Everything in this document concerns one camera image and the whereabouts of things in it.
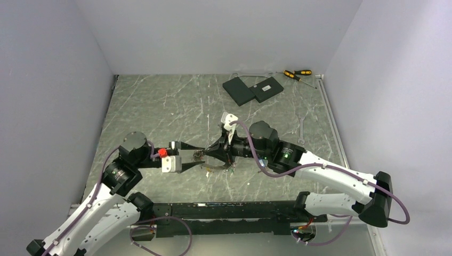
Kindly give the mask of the metal keyring with keys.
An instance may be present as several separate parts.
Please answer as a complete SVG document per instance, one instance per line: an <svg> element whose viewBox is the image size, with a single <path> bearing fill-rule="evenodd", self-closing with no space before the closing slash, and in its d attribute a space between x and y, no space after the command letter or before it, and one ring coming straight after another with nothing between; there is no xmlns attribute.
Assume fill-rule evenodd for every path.
<svg viewBox="0 0 452 256"><path fill-rule="evenodd" d="M197 150L192 155L193 162L203 162L199 165L199 168L205 173L205 176L209 178L215 173L234 173L235 164L225 163L214 157L210 157L204 154L202 150Z"/></svg>

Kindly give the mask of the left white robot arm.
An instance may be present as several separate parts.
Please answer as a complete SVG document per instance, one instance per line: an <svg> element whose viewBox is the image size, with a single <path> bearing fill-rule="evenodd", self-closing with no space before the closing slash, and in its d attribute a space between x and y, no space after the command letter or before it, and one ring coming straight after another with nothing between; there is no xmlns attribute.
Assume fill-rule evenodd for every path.
<svg viewBox="0 0 452 256"><path fill-rule="evenodd" d="M73 214L45 239L27 245L30 255L94 255L126 226L148 223L153 202L142 193L129 192L142 179L139 169L160 168L164 173L182 173L197 165L182 163L179 150L199 150L181 141L167 148L154 148L142 132L131 132L113 151L118 156L104 162L88 197Z"/></svg>

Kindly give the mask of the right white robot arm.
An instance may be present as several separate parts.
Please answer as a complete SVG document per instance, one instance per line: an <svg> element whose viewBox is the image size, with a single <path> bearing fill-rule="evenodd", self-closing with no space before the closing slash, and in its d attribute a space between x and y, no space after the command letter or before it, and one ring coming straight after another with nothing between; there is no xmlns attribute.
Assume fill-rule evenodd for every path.
<svg viewBox="0 0 452 256"><path fill-rule="evenodd" d="M279 139L277 130L264 121L253 123L245 137L222 125L222 133L202 156L216 158L230 166L236 157L257 158L266 162L265 172L272 178L285 175L318 181L337 190L335 194L321 195L300 192L294 206L299 221L318 215L350 215L364 223L384 228L390 221L392 180L385 172L368 174L345 169L320 158L296 144Z"/></svg>

